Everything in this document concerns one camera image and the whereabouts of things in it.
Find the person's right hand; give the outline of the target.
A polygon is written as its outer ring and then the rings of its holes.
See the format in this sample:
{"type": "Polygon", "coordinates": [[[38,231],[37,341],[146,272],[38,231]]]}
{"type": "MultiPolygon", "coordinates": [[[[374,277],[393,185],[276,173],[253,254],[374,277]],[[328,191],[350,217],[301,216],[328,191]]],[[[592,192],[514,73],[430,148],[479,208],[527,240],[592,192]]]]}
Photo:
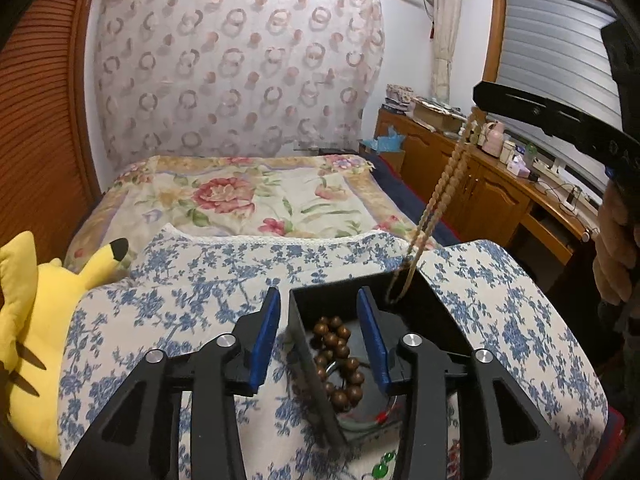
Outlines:
{"type": "Polygon", "coordinates": [[[639,226],[630,223],[629,211],[613,180],[608,181],[598,211],[599,235],[592,270],[601,298],[619,306],[631,298],[630,272],[639,255],[639,226]]]}

